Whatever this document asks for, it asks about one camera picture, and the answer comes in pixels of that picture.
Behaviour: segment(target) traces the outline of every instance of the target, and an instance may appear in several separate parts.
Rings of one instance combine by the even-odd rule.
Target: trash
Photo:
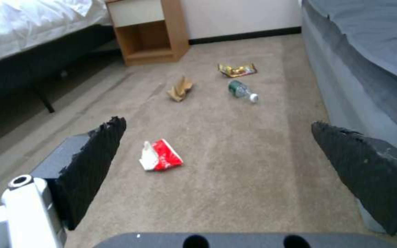
[[[183,164],[181,157],[164,139],[153,144],[145,141],[139,162],[146,171],[165,171]]]
[[[230,78],[257,73],[257,68],[255,68],[253,63],[245,65],[245,66],[239,66],[239,67],[231,67],[231,66],[225,66],[225,65],[219,64],[218,70],[219,70],[219,72],[222,72],[224,75],[226,75],[227,77],[230,77]]]
[[[247,85],[238,80],[231,80],[228,89],[237,98],[249,99],[252,103],[258,102],[258,95],[252,93]]]
[[[186,92],[192,88],[192,82],[189,78],[183,76],[182,79],[173,86],[167,94],[176,102],[180,102],[186,98]]]

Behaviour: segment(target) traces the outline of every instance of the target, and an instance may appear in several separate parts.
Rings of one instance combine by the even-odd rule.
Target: black baseboard
[[[251,32],[251,33],[238,33],[238,34],[222,35],[222,36],[215,36],[209,38],[191,39],[189,40],[189,44],[205,44],[205,43],[220,42],[220,41],[236,41],[242,39],[253,39],[253,38],[287,35],[294,33],[301,33],[301,27],[288,27],[288,28]]]

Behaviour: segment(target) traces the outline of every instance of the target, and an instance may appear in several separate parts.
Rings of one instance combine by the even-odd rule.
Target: snack wrapper
[[[238,67],[222,65],[219,63],[218,70],[219,72],[222,72],[224,75],[230,78],[257,73],[257,68],[255,68],[253,63]]]
[[[139,162],[146,171],[165,171],[183,164],[181,157],[165,139],[153,144],[145,141]]]

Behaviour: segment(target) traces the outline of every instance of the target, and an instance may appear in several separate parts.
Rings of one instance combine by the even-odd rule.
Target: mattress
[[[0,0],[0,59],[108,23],[103,0]]]
[[[397,148],[397,74],[366,58],[310,3],[303,1],[303,36],[331,123]]]
[[[308,0],[365,58],[397,76],[397,0]]]

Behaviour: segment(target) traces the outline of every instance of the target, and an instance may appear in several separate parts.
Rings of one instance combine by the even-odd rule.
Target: hole
[[[25,176],[20,176],[20,177],[16,178],[16,179],[13,181],[13,183],[14,183],[14,184],[20,184],[20,183],[25,182],[26,180],[27,180],[27,177],[25,177]]]
[[[304,238],[297,235],[287,236],[283,243],[285,248],[310,248],[309,243],[307,243]]]
[[[209,248],[209,244],[205,237],[192,235],[185,240],[183,248]]]

